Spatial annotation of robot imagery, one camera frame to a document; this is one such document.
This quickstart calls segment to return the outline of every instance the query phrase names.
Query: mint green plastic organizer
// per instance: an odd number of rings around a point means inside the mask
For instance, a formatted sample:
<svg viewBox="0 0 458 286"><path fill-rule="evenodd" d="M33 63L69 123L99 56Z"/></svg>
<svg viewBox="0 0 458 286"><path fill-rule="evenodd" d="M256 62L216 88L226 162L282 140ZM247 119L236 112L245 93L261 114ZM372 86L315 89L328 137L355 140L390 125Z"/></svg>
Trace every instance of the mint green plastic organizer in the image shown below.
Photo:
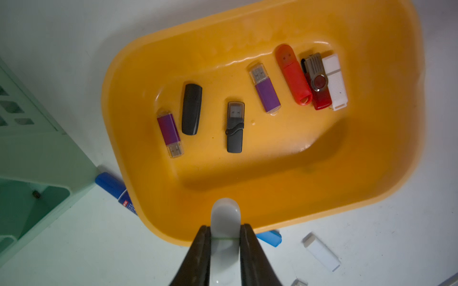
<svg viewBox="0 0 458 286"><path fill-rule="evenodd" d="M0 266L85 194L97 174L0 60Z"/></svg>

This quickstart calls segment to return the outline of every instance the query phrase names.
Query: blue marker cap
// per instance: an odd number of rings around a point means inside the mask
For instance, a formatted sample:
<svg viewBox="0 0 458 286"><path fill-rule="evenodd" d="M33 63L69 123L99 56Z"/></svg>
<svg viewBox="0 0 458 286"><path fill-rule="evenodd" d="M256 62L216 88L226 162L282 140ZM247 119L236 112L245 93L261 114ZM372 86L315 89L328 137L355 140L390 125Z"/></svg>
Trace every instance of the blue marker cap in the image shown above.
<svg viewBox="0 0 458 286"><path fill-rule="evenodd" d="M269 232L258 233L256 237L262 241L267 242L268 244L272 245L273 247L277 247L280 243L282 243L282 235L275 230L271 230Z"/></svg>
<svg viewBox="0 0 458 286"><path fill-rule="evenodd" d="M116 199L125 191L125 185L107 172L101 173L95 178L95 183L102 187L105 191L112 194Z"/></svg>

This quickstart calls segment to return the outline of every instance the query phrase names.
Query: white floor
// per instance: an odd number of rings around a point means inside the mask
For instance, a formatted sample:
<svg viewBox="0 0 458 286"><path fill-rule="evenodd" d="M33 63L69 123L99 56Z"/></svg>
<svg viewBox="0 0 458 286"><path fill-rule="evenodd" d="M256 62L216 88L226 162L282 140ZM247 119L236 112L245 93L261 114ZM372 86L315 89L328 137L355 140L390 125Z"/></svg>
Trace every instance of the white floor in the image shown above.
<svg viewBox="0 0 458 286"><path fill-rule="evenodd" d="M139 36L249 2L4 0L0 58L97 166L119 174L100 112L112 58ZM297 277L311 286L435 286L458 272L458 2L414 3L427 64L422 162L388 199L283 228L277 248L262 243L285 286ZM336 272L302 246L311 231L341 259ZM186 252L94 187L0 268L0 285L168 285Z"/></svg>

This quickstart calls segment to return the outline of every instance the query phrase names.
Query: black usb flash drive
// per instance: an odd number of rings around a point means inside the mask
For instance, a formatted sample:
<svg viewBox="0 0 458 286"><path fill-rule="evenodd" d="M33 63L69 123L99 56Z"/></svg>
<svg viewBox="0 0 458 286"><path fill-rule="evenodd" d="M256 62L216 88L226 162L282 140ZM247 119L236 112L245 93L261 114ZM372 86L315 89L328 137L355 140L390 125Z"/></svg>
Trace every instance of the black usb flash drive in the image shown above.
<svg viewBox="0 0 458 286"><path fill-rule="evenodd" d="M226 135L228 137L228 152L241 153L243 141L245 104L231 101L228 103L228 123Z"/></svg>
<svg viewBox="0 0 458 286"><path fill-rule="evenodd" d="M183 99L183 117L181 131L186 135L195 135L199 128L200 109L202 104L202 87L197 84L187 84Z"/></svg>

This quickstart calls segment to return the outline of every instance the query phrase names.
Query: usb drive cap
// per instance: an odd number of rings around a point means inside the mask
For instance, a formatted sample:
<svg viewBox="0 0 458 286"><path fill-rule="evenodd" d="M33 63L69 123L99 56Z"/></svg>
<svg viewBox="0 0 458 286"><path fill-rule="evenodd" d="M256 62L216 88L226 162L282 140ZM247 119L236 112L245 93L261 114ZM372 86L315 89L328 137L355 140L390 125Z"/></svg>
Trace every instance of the usb drive cap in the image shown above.
<svg viewBox="0 0 458 286"><path fill-rule="evenodd" d="M194 83L187 84L183 98L183 116L181 117L181 131L184 134L197 134L201 105L202 87Z"/></svg>
<svg viewBox="0 0 458 286"><path fill-rule="evenodd" d="M250 70L251 79L257 85L269 78L263 64L257 64Z"/></svg>

